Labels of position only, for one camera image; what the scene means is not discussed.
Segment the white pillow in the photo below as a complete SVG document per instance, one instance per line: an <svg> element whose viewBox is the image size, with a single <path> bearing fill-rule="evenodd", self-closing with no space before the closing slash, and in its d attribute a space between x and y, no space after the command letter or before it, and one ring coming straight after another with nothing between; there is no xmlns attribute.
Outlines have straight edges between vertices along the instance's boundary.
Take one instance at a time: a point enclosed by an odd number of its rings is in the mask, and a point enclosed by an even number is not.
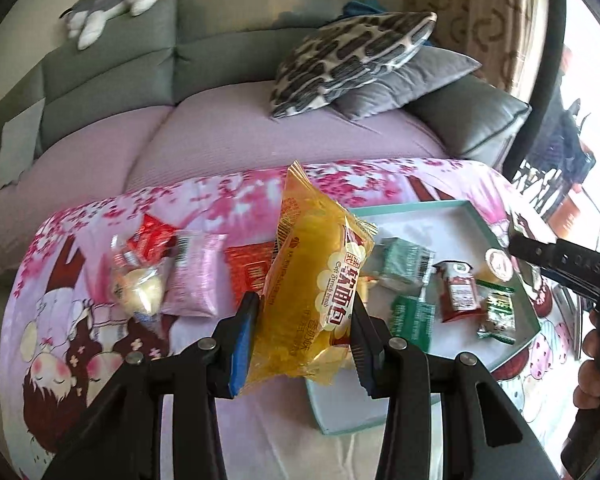
<svg viewBox="0 0 600 480"><path fill-rule="evenodd" d="M17 182L20 174L33 164L44 109L45 99L42 98L4 123L0 146L0 190L11 182Z"/></svg>

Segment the plush toy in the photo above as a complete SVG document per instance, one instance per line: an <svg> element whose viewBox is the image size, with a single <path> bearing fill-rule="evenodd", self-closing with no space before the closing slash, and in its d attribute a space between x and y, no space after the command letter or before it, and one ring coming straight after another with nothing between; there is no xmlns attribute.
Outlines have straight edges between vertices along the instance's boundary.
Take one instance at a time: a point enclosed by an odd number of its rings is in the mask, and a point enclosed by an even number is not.
<svg viewBox="0 0 600 480"><path fill-rule="evenodd" d="M69 38L78 38L78 49L92 45L102 34L109 18L125 12L138 16L156 0L78 0L60 15L69 31Z"/></svg>

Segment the blue cloth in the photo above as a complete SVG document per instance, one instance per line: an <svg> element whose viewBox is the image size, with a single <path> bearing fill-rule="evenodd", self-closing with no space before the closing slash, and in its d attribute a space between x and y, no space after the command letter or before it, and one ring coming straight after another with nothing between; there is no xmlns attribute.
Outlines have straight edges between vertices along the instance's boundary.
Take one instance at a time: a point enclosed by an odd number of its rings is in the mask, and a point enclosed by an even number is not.
<svg viewBox="0 0 600 480"><path fill-rule="evenodd" d="M388 12L378 0L351 0L342 7L342 14L331 23L339 22L353 16L368 16L370 14L382 14ZM429 40L426 40L424 45L435 46Z"/></svg>

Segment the patterned pillow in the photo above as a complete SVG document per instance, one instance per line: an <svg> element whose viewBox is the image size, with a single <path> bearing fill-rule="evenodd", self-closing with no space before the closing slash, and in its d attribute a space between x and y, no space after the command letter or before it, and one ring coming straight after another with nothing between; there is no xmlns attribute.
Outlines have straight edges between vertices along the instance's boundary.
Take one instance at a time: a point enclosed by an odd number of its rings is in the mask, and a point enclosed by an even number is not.
<svg viewBox="0 0 600 480"><path fill-rule="evenodd" d="M401 67L433 32L433 12L355 16L319 28L278 67L273 117L315 110Z"/></svg>

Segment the gray pillow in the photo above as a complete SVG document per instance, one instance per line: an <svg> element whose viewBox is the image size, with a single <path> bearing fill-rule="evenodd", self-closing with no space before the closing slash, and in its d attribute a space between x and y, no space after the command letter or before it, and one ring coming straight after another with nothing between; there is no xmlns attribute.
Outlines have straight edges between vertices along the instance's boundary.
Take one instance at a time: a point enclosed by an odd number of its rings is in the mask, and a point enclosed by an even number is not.
<svg viewBox="0 0 600 480"><path fill-rule="evenodd" d="M455 158L499 168L531 106L477 77L466 75L404 109L421 119Z"/></svg>
<svg viewBox="0 0 600 480"><path fill-rule="evenodd" d="M0 190L16 182L33 164L45 99L31 105L2 127L0 144Z"/></svg>
<svg viewBox="0 0 600 480"><path fill-rule="evenodd" d="M368 85L349 90L334 106L350 121L400 108L480 68L475 59L423 46L400 68Z"/></svg>

